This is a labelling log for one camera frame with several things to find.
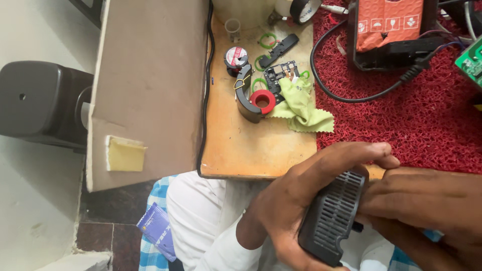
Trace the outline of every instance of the microfiber cloth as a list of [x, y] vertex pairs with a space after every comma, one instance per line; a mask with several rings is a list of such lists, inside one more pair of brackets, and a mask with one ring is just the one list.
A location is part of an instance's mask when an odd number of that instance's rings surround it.
[[311, 100], [312, 83], [300, 77], [295, 83], [288, 78], [279, 80], [285, 101], [280, 102], [266, 116], [267, 118], [285, 118], [288, 128], [297, 132], [333, 132], [334, 119], [330, 112], [316, 109]]

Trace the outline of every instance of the blue packet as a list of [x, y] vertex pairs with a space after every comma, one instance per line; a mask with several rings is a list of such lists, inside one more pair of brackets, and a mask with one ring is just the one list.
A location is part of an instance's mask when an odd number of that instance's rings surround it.
[[156, 203], [142, 216], [137, 227], [169, 261], [176, 260], [169, 217]]

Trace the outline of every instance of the desk surface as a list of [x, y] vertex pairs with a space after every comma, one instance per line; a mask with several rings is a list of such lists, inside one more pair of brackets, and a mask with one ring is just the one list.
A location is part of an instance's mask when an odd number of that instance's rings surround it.
[[[300, 41], [272, 65], [294, 60], [300, 73], [305, 70], [311, 73], [309, 55], [313, 48], [313, 25], [289, 27], [280, 21], [274, 27], [264, 25], [242, 30], [239, 43], [228, 40], [224, 25], [216, 18], [213, 18], [212, 28], [216, 46], [211, 66], [214, 84], [208, 101], [201, 172], [213, 178], [273, 179], [281, 176], [316, 152], [316, 134], [291, 131], [285, 119], [270, 118], [254, 124], [242, 117], [233, 89], [236, 79], [226, 72], [223, 54], [232, 46], [241, 46], [248, 52], [249, 63], [253, 65], [259, 55], [269, 54], [268, 49], [257, 43], [261, 35], [271, 32], [281, 41], [295, 33]], [[263, 73], [256, 71], [252, 80], [260, 77]], [[261, 86], [256, 83], [255, 90]]]

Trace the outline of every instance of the red plastic mat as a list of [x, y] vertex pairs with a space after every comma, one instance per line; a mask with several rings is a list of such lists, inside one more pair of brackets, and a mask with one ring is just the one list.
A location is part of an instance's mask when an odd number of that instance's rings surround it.
[[[341, 1], [324, 4], [343, 5]], [[328, 14], [320, 9], [313, 17], [314, 42], [334, 25]], [[338, 35], [346, 48], [341, 27], [315, 55], [316, 70], [333, 93], [362, 98], [398, 80], [400, 73], [348, 69], [346, 57], [336, 47]], [[456, 47], [444, 49], [432, 59], [429, 70], [368, 103], [337, 102], [316, 85], [317, 107], [335, 116], [335, 131], [318, 133], [318, 148], [338, 141], [386, 141], [402, 166], [482, 174], [482, 112], [470, 103], [478, 91], [458, 73], [457, 54]]]

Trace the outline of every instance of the orange package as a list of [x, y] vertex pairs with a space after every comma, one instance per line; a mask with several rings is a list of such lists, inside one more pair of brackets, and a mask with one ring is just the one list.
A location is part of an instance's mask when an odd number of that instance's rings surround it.
[[423, 0], [359, 0], [357, 52], [420, 34]]

